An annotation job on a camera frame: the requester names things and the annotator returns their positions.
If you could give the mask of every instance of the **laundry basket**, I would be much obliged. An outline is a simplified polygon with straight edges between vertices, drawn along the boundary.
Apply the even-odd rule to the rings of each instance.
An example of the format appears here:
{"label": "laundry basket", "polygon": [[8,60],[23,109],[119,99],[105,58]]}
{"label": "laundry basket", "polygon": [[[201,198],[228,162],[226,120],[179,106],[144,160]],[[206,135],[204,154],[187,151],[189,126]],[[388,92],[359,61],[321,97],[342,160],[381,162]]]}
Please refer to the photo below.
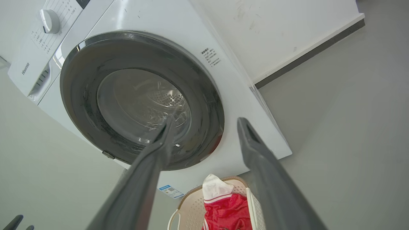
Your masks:
{"label": "laundry basket", "polygon": [[[253,230],[265,230],[263,212],[260,202],[252,194],[247,183],[240,177],[230,176],[222,178],[226,184],[233,185],[233,193],[240,193],[247,197],[250,220]],[[172,222],[179,215],[178,230],[201,230],[205,220],[205,205],[203,203],[202,186],[189,191],[182,199],[178,209],[172,214],[168,223],[168,230],[172,230]]]}

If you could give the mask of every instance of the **basket rim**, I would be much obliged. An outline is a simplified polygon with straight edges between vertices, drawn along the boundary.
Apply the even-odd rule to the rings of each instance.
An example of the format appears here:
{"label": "basket rim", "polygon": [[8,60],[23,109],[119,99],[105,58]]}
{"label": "basket rim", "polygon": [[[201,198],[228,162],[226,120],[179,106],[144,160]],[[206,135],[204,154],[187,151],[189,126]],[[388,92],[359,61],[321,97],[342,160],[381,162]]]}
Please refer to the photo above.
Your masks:
{"label": "basket rim", "polygon": [[[249,185],[248,185],[242,178],[240,178],[240,177],[238,177],[238,176],[227,176],[227,177],[223,177],[223,178],[220,178],[220,179],[221,179],[222,181],[224,181],[224,182],[229,181],[229,180],[238,180],[238,181],[240,181],[241,183],[243,183],[246,188],[249,187]],[[192,193],[201,190],[202,187],[203,187],[203,185],[198,186],[198,187],[196,187],[196,188],[190,190],[189,192],[187,192],[187,193],[183,196],[183,198],[182,198],[182,200],[181,200],[181,202],[180,202],[180,204],[179,204],[179,206],[178,206],[178,210],[180,210],[180,208],[182,207],[183,202],[184,202]]]}

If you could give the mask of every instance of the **round glass door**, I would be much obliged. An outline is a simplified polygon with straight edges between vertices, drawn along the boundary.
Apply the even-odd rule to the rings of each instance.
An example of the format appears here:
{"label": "round glass door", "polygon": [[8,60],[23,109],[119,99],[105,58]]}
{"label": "round glass door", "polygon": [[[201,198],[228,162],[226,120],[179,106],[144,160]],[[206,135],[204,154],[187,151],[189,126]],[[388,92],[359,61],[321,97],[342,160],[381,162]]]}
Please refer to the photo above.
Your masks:
{"label": "round glass door", "polygon": [[200,163],[217,147],[224,112],[212,78],[182,47],[139,32],[111,32],[75,47],[61,70],[73,123],[107,156],[131,164],[175,120],[167,170]]}

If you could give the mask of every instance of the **white front-loading washing machine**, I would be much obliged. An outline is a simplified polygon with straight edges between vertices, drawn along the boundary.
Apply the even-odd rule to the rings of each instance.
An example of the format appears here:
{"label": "white front-loading washing machine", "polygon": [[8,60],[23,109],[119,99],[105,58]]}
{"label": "white front-loading washing machine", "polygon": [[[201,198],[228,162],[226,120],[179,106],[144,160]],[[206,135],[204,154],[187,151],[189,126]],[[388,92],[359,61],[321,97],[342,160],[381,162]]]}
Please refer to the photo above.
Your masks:
{"label": "white front-loading washing machine", "polygon": [[188,0],[47,0],[44,9],[9,76],[48,115],[101,150],[99,157],[128,168],[166,117],[174,117],[173,159],[157,187],[177,198],[210,173],[248,171],[238,117],[250,121],[277,158],[291,154]]}

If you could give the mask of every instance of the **blue and white sticker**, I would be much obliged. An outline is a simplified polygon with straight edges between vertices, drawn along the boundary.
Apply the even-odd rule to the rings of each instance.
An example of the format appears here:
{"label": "blue and white sticker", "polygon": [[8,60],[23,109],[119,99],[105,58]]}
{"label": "blue and white sticker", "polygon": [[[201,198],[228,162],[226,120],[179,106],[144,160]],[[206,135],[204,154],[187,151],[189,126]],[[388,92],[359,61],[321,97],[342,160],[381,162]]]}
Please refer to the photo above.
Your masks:
{"label": "blue and white sticker", "polygon": [[168,196],[172,197],[173,199],[182,197],[184,195],[183,193],[171,187],[170,185],[163,186],[159,188],[159,190],[166,193]]}

